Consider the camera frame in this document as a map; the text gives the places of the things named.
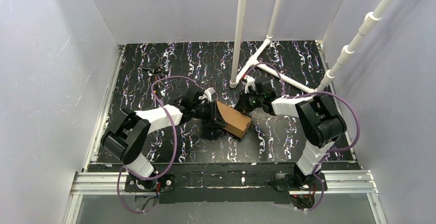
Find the purple hose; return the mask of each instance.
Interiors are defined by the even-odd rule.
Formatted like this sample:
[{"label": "purple hose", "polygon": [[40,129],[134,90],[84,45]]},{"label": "purple hose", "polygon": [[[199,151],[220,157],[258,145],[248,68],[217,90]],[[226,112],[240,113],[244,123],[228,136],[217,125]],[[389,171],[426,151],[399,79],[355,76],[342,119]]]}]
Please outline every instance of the purple hose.
[{"label": "purple hose", "polygon": [[265,62],[259,62],[255,65],[253,65],[245,74],[247,75],[249,72],[253,71],[253,69],[258,65],[267,65],[267,66],[271,67],[272,69],[274,69],[274,71],[276,71],[277,75],[279,76],[280,83],[282,84],[282,96],[285,96],[285,82],[283,81],[282,76],[280,75],[280,72],[272,64],[265,63]]},{"label": "purple hose", "polygon": [[[192,79],[190,79],[190,78],[187,78],[187,77],[184,77],[184,76],[171,76],[171,77],[166,77],[166,78],[162,78],[162,79],[159,79],[159,80],[154,81],[153,84],[151,85],[151,88],[150,88],[150,89],[151,89],[151,94],[153,95],[154,99],[155,99],[155,100],[156,100],[156,101],[157,101],[157,102],[158,102],[162,107],[164,106],[164,103],[163,103],[163,102],[162,102],[162,101],[157,97],[157,95],[155,94],[155,92],[154,92],[154,85],[155,85],[156,83],[160,82],[160,81],[167,80],[167,79],[174,79],[174,78],[182,78],[182,79],[190,80],[190,81],[194,82],[194,84],[195,84],[196,86],[199,86],[199,85],[198,85],[194,80],[192,80]],[[163,110],[165,111],[165,114],[167,114],[167,117],[168,117],[168,119],[169,119],[170,122],[171,122],[171,126],[173,127],[173,136],[174,136],[174,150],[173,150],[173,156],[171,157],[171,161],[170,161],[170,163],[168,164],[167,168],[166,168],[166,169],[165,169],[161,174],[156,175],[156,176],[154,176],[154,177],[142,177],[142,176],[138,175],[137,173],[135,173],[135,172],[133,172],[133,171],[130,171],[130,173],[131,173],[132,175],[134,175],[135,177],[137,177],[137,178],[139,178],[139,179],[141,179],[141,180],[154,180],[154,179],[158,179],[158,178],[162,177],[163,175],[165,175],[165,174],[170,170],[171,166],[172,166],[173,163],[174,163],[174,159],[176,158],[176,153],[177,153],[177,132],[176,132],[176,126],[175,126],[175,124],[174,124],[174,120],[173,120],[173,118],[171,117],[171,115],[170,115],[170,113],[167,111],[167,109],[166,109],[166,108],[163,108]],[[121,167],[121,169],[120,169],[120,173],[119,173],[119,175],[118,175],[118,180],[117,180],[117,195],[118,195],[118,199],[120,200],[120,202],[121,202],[121,204],[124,206],[124,208],[127,209],[128,211],[132,212],[132,213],[137,213],[137,214],[146,213],[146,212],[148,212],[148,211],[154,209],[156,206],[153,206],[153,207],[151,207],[150,209],[148,209],[148,210],[144,210],[144,211],[132,210],[131,208],[129,208],[129,206],[127,206],[127,205],[124,203],[124,201],[122,200],[121,195],[120,195],[120,179],[121,179],[121,173],[122,173],[122,170],[123,170],[123,169],[125,169],[125,166],[124,166],[124,165]]]},{"label": "purple hose", "polygon": [[312,170],[312,175],[316,179],[318,179],[319,182],[321,183],[321,196],[319,197],[318,202],[315,205],[313,205],[311,208],[307,209],[307,210],[313,210],[314,208],[318,207],[319,204],[321,203],[323,197],[324,197],[324,184],[322,183],[321,178],[316,174],[317,169],[319,167],[321,167],[321,163],[327,158],[327,156],[329,156],[329,153],[331,153],[331,152],[344,152],[344,151],[347,151],[347,150],[351,149],[352,147],[354,147],[356,145],[356,143],[357,143],[357,141],[359,140],[359,137],[360,137],[360,121],[359,121],[359,118],[357,116],[357,113],[351,107],[351,105],[346,100],[344,100],[342,97],[340,97],[340,96],[338,96],[336,94],[333,94],[331,92],[319,91],[319,92],[313,92],[313,93],[308,93],[308,94],[304,94],[304,95],[301,95],[301,96],[297,96],[296,98],[310,97],[310,96],[317,95],[317,94],[324,94],[324,95],[328,95],[328,96],[334,97],[334,98],[338,99],[339,101],[341,101],[343,104],[345,104],[345,106],[347,106],[347,108],[350,110],[351,114],[353,115],[354,120],[356,121],[356,137],[354,138],[354,141],[349,146],[347,146],[345,148],[332,148],[332,149],[328,150],[326,152],[326,154],[321,158],[321,160],[319,160],[319,162],[318,162],[319,166],[316,166]]}]

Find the purple cable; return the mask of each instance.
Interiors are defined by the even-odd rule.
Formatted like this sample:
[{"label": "purple cable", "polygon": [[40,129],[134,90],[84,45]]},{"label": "purple cable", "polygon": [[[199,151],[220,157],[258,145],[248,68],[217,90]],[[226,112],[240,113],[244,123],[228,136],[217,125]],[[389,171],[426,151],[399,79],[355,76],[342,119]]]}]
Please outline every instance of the purple cable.
[{"label": "purple cable", "polygon": [[[159,79],[159,80],[154,81],[153,84],[152,84],[151,87],[150,87],[150,89],[151,89],[151,94],[153,95],[154,99],[155,99],[155,100],[156,100],[156,101],[157,101],[157,102],[158,102],[162,107],[164,106],[164,103],[163,103],[163,102],[162,102],[162,101],[157,97],[157,95],[155,94],[155,92],[154,92],[154,85],[155,85],[156,83],[160,82],[160,81],[167,80],[167,79],[174,79],[174,78],[182,78],[182,79],[190,80],[190,81],[194,82],[194,84],[195,84],[196,86],[199,87],[199,85],[198,85],[194,80],[192,80],[192,79],[190,79],[190,78],[187,78],[187,77],[184,77],[184,76],[171,76],[171,77],[166,77],[166,78],[162,78],[162,79]],[[177,132],[176,132],[176,126],[175,126],[175,124],[174,124],[174,120],[173,120],[173,118],[171,117],[171,115],[170,115],[170,113],[167,111],[167,109],[163,107],[163,110],[165,111],[165,114],[167,114],[167,117],[168,117],[168,119],[169,119],[170,122],[171,122],[171,126],[173,127],[173,136],[174,136],[174,150],[173,150],[173,156],[171,157],[171,161],[170,161],[170,163],[168,164],[167,168],[166,168],[166,169],[165,169],[161,174],[159,174],[159,175],[156,175],[156,176],[153,176],[153,177],[142,177],[142,176],[138,175],[137,173],[135,173],[135,172],[133,172],[133,171],[130,171],[130,173],[131,173],[132,175],[134,175],[135,177],[137,177],[137,178],[139,178],[139,179],[141,179],[141,180],[154,180],[154,179],[158,179],[158,178],[162,177],[163,175],[165,175],[165,174],[170,170],[171,166],[172,166],[173,163],[174,163],[174,159],[176,158],[176,153],[177,153]],[[119,173],[119,175],[118,175],[118,180],[117,180],[117,194],[118,194],[118,199],[120,200],[120,202],[121,202],[121,204],[124,206],[124,208],[127,209],[128,211],[132,212],[132,213],[137,213],[137,214],[146,213],[146,212],[148,212],[148,211],[154,209],[155,206],[153,206],[153,207],[151,207],[150,209],[145,210],[145,211],[137,211],[137,210],[132,210],[131,208],[129,208],[129,206],[127,206],[127,205],[124,203],[124,201],[122,200],[121,195],[120,195],[120,179],[121,179],[121,173],[122,173],[122,170],[123,170],[123,169],[125,169],[125,166],[124,166],[124,165],[121,167],[121,169],[120,169],[120,173]]]},{"label": "purple cable", "polygon": [[324,95],[328,95],[328,96],[334,97],[334,98],[338,99],[339,101],[341,101],[343,104],[345,104],[345,106],[347,106],[347,108],[350,110],[351,114],[353,115],[354,120],[356,121],[356,137],[354,138],[354,141],[349,146],[347,146],[345,148],[331,148],[330,150],[328,150],[326,152],[326,154],[321,158],[321,160],[319,160],[318,166],[314,167],[314,169],[312,170],[312,175],[316,179],[318,179],[319,182],[321,183],[321,196],[319,197],[318,202],[315,205],[313,205],[311,208],[307,209],[307,210],[313,210],[314,208],[318,207],[319,204],[321,203],[322,199],[324,198],[324,184],[322,183],[321,178],[316,174],[317,169],[319,167],[321,167],[321,163],[323,163],[323,161],[327,158],[327,156],[329,156],[329,153],[331,153],[331,152],[344,152],[344,151],[347,151],[347,150],[351,149],[352,147],[354,147],[356,145],[356,143],[357,143],[357,141],[359,140],[359,137],[360,137],[360,121],[359,121],[359,118],[357,116],[357,113],[351,107],[351,105],[345,99],[343,99],[342,97],[340,97],[340,96],[338,96],[336,94],[333,94],[331,92],[319,91],[319,92],[313,92],[313,93],[308,93],[308,94],[304,94],[304,95],[301,95],[301,96],[297,96],[295,98],[310,97],[310,96],[317,95],[317,94],[324,94]]},{"label": "purple cable", "polygon": [[280,72],[277,70],[277,68],[275,66],[273,66],[270,63],[265,63],[265,62],[259,62],[255,65],[253,65],[246,73],[245,75],[247,75],[249,72],[253,71],[253,69],[258,66],[258,65],[267,65],[269,67],[271,67],[272,69],[274,69],[274,71],[276,71],[277,75],[279,76],[280,79],[280,83],[282,84],[282,96],[285,96],[285,82],[282,79],[282,76],[280,75]]}]

